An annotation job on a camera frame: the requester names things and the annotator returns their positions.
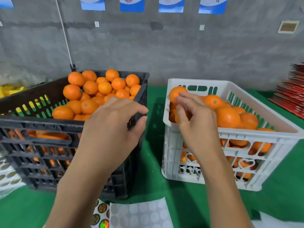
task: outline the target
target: right hand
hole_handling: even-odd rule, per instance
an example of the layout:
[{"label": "right hand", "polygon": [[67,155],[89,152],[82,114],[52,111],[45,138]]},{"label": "right hand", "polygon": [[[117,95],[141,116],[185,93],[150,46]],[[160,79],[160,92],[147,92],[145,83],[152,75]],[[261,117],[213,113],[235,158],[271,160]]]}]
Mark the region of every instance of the right hand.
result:
[{"label": "right hand", "polygon": [[[188,92],[179,92],[176,101],[182,105],[176,108],[181,135],[198,161],[204,163],[224,156],[219,141],[215,112],[207,107],[198,95]],[[193,115],[190,121],[185,109]]]}]

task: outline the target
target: forearm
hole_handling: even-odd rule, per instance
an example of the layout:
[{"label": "forearm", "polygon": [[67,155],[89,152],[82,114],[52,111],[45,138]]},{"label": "forearm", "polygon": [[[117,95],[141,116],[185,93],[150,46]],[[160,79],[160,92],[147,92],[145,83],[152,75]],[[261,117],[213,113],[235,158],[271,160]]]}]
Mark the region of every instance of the forearm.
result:
[{"label": "forearm", "polygon": [[66,175],[59,182],[54,206],[45,228],[87,227],[91,223],[96,201],[107,177],[99,180]]},{"label": "forearm", "polygon": [[221,154],[214,160],[216,161],[205,162],[202,169],[207,188],[211,227],[252,228],[226,157]]}]

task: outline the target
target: round sticker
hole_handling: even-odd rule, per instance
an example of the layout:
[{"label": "round sticker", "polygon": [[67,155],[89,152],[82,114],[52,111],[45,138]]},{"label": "round sticker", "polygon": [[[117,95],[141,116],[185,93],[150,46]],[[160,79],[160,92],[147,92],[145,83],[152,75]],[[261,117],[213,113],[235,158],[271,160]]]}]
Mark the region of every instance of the round sticker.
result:
[{"label": "round sticker", "polygon": [[99,228],[109,228],[109,225],[110,225],[109,220],[103,219],[99,224]]},{"label": "round sticker", "polygon": [[107,204],[101,203],[98,206],[98,212],[102,214],[102,213],[104,213],[107,210],[107,208],[108,208]]},{"label": "round sticker", "polygon": [[93,218],[92,218],[91,226],[94,226],[94,225],[98,224],[99,221],[100,221],[100,215],[99,214],[94,214]]}]

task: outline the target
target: green tablecloth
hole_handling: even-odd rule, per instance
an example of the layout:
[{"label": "green tablecloth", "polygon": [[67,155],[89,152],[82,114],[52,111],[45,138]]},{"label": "green tablecloth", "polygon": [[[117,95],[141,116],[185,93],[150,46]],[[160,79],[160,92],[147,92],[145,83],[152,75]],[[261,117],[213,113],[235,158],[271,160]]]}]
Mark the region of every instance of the green tablecloth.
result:
[{"label": "green tablecloth", "polygon": [[[208,227],[210,220],[205,186],[166,180],[161,174],[166,89],[148,87],[149,113],[142,161],[132,196],[120,203],[139,203],[165,197],[174,228]],[[304,128],[302,119],[269,102],[256,91],[248,92]],[[242,199],[252,218],[256,217],[256,211],[262,211],[281,220],[304,221],[303,148],[304,140],[276,168],[260,192],[241,190]],[[32,191],[26,186],[15,190],[0,200],[1,227],[43,227],[54,199],[55,194]]]}]

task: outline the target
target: wall poster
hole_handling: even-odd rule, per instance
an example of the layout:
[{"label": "wall poster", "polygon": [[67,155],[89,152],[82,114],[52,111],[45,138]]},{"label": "wall poster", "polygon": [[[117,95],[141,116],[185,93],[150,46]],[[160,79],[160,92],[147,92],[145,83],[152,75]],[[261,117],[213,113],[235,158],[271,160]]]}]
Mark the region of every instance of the wall poster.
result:
[{"label": "wall poster", "polygon": [[121,12],[144,12],[145,0],[119,0]]},{"label": "wall poster", "polygon": [[227,0],[201,0],[199,14],[223,14]]},{"label": "wall poster", "polygon": [[2,9],[14,8],[12,0],[0,0],[0,8],[2,8]]},{"label": "wall poster", "polygon": [[159,0],[160,13],[183,13],[185,0]]},{"label": "wall poster", "polygon": [[104,0],[80,0],[83,10],[105,11]]}]

